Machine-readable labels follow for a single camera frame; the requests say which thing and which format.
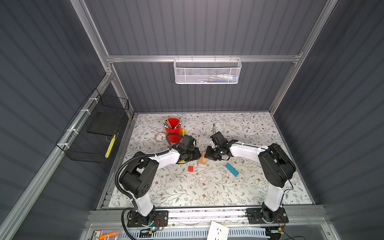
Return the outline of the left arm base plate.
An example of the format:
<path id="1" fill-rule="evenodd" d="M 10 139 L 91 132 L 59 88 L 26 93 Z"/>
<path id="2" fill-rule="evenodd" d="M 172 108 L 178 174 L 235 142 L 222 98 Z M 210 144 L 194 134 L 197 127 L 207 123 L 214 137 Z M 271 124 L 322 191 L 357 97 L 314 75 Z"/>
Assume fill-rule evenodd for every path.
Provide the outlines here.
<path id="1" fill-rule="evenodd" d="M 138 227 L 166 227 L 168 225 L 169 211 L 151 211 L 144 217 L 136 211 L 130 211 L 127 216 L 129 228 Z"/>

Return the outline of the tape roll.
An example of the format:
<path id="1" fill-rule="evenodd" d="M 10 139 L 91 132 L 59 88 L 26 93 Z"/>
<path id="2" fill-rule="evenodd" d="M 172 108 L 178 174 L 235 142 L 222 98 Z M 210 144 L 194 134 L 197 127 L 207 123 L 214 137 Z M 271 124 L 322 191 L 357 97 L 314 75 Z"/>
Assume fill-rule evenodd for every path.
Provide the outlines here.
<path id="1" fill-rule="evenodd" d="M 159 142 L 159 143 L 161 143 L 161 142 L 164 142 L 164 141 L 166 141 L 166 133 L 164 133 L 164 132 L 162 132 L 162 133 L 158 133 L 158 134 L 156 134 L 156 136 L 155 136 L 155 140 L 157 141 L 157 142 Z"/>

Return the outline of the teal block plank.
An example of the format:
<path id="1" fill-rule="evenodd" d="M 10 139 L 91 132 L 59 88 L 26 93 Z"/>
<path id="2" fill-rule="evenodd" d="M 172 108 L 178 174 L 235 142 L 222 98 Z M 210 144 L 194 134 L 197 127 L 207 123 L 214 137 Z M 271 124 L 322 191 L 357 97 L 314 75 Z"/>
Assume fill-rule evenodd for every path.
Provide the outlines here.
<path id="1" fill-rule="evenodd" d="M 233 174 L 235 177 L 237 177 L 240 173 L 229 163 L 225 165 L 226 169 Z"/>

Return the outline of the wood block plank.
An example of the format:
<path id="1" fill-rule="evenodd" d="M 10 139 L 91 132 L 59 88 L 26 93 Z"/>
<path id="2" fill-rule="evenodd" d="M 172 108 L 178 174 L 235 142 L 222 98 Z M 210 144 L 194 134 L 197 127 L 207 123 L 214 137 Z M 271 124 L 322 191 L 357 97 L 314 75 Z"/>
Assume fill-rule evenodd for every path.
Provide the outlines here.
<path id="1" fill-rule="evenodd" d="M 206 152 L 202 152 L 201 164 L 202 165 L 206 165 L 207 164 Z"/>
<path id="2" fill-rule="evenodd" d="M 202 164 L 201 164 L 202 152 L 200 152 L 200 154 L 201 154 L 201 157 L 198 159 L 198 164 L 199 164 L 199 165 L 202 165 Z"/>

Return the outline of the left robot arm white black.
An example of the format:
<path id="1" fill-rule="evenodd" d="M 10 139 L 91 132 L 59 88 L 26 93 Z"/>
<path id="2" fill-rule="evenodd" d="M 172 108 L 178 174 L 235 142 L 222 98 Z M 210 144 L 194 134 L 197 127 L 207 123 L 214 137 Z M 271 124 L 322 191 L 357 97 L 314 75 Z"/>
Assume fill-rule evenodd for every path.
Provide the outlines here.
<path id="1" fill-rule="evenodd" d="M 115 175 L 116 188 L 131 200 L 134 210 L 142 217 L 148 217 L 155 210 L 148 191 L 157 171 L 168 165 L 185 164 L 201 157 L 197 141 L 192 136 L 168 134 L 166 140 L 170 145 L 167 150 L 155 154 L 136 152 Z"/>

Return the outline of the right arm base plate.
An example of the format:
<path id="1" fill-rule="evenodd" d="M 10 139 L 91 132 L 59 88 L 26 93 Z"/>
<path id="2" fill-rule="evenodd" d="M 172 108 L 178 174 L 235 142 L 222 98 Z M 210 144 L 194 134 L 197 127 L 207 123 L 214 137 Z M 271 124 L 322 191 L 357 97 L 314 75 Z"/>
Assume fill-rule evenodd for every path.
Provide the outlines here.
<path id="1" fill-rule="evenodd" d="M 246 217 L 250 224 L 287 224 L 289 218 L 284 208 L 273 212 L 268 208 L 248 208 Z"/>

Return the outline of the pencils in cup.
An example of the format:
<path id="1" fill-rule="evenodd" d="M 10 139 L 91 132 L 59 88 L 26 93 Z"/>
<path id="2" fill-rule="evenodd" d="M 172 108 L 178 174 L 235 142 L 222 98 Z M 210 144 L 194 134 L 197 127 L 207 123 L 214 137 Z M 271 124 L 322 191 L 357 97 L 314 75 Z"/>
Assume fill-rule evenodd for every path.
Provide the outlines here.
<path id="1" fill-rule="evenodd" d="M 166 129 L 177 129 L 180 127 L 181 122 L 176 118 L 168 118 L 163 120 Z"/>

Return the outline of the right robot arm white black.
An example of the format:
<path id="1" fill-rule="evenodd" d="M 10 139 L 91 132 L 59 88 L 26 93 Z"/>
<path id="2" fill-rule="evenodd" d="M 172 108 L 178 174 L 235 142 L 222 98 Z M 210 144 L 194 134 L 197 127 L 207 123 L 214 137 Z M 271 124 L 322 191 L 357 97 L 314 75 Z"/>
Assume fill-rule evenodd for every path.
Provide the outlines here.
<path id="1" fill-rule="evenodd" d="M 241 143 L 237 140 L 228 141 L 221 132 L 210 136 L 213 146 L 208 146 L 205 158 L 221 161 L 222 156 L 245 158 L 261 164 L 264 176 L 269 182 L 267 196 L 257 217 L 266 223 L 273 223 L 283 215 L 283 196 L 288 189 L 289 182 L 296 166 L 278 144 L 258 147 Z"/>

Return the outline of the red pencil cup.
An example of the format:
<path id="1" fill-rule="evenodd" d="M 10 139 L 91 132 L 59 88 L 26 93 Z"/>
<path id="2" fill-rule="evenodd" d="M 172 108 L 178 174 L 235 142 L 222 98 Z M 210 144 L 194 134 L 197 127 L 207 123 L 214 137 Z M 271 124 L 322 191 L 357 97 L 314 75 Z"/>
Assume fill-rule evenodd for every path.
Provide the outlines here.
<path id="1" fill-rule="evenodd" d="M 166 133 L 168 135 L 169 141 L 172 144 L 178 143 L 182 140 L 182 127 L 181 127 L 181 125 L 177 129 L 166 129 Z"/>

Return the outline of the yellow marker in basket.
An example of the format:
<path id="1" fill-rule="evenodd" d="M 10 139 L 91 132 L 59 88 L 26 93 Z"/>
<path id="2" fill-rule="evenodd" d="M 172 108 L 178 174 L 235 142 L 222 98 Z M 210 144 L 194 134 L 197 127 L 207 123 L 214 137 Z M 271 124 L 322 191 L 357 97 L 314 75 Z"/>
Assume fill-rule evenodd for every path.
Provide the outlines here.
<path id="1" fill-rule="evenodd" d="M 113 146 L 114 146 L 114 143 L 116 141 L 116 136 L 117 135 L 113 135 L 113 137 L 111 138 L 111 140 L 109 141 L 109 146 L 107 148 L 107 151 L 105 153 L 105 158 L 108 159 L 110 157 L 110 154 L 112 152 L 112 149 L 113 149 Z"/>

